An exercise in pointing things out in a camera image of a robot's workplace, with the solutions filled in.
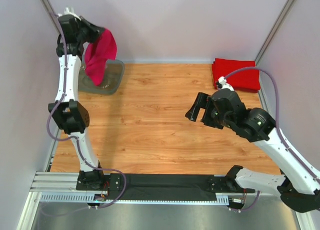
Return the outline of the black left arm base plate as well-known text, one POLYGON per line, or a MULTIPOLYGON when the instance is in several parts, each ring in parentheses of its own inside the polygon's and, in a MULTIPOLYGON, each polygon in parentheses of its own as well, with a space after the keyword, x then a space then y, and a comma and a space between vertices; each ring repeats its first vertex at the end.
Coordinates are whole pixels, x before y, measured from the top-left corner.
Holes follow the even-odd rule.
POLYGON ((110 190, 120 191, 123 189, 124 177, 119 173, 103 174, 102 171, 80 171, 76 190, 93 191, 93 190, 110 190))

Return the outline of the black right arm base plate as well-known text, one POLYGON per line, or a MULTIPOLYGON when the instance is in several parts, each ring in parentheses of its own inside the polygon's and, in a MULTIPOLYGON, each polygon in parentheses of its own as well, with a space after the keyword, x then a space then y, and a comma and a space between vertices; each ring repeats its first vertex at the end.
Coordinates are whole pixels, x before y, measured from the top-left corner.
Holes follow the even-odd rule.
POLYGON ((208 178, 209 190, 214 193, 255 193, 254 189, 240 187, 233 178, 214 176, 208 178))

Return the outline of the magenta t shirt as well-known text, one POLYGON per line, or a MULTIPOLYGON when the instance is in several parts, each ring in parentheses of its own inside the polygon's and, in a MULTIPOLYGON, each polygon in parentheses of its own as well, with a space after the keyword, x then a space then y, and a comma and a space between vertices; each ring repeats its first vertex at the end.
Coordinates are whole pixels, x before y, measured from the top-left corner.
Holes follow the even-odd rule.
POLYGON ((107 60, 115 60, 117 52, 115 38, 108 29, 104 29, 97 41, 88 44, 84 54, 85 74, 95 86, 102 83, 107 60))

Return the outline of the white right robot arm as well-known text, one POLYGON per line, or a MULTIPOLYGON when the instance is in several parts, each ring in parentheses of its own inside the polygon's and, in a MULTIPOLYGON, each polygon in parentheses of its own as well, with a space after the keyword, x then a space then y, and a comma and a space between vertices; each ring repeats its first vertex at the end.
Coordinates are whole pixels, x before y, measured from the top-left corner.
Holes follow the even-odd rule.
POLYGON ((279 197, 300 213, 320 208, 320 172, 314 167, 304 168, 306 160, 288 140, 280 139, 276 121, 267 111, 246 108, 237 92, 230 89, 212 95, 199 92, 185 117, 196 121, 200 109, 204 109, 201 122, 205 126, 232 130, 262 149, 282 171, 281 175, 266 174, 235 165, 227 173, 233 184, 279 197))

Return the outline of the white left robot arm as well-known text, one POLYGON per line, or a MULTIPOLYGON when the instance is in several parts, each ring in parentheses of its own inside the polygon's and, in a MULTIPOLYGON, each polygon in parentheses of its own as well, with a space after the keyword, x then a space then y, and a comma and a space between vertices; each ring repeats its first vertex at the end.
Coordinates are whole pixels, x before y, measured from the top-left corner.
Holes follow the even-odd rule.
POLYGON ((53 120, 70 140, 80 162, 77 190, 102 190, 106 184, 100 162, 94 154, 89 138, 90 116, 79 102, 79 72, 85 43, 95 43, 104 32, 82 16, 66 8, 56 15, 59 35, 56 54, 60 65, 59 86, 56 98, 48 105, 48 122, 53 120))

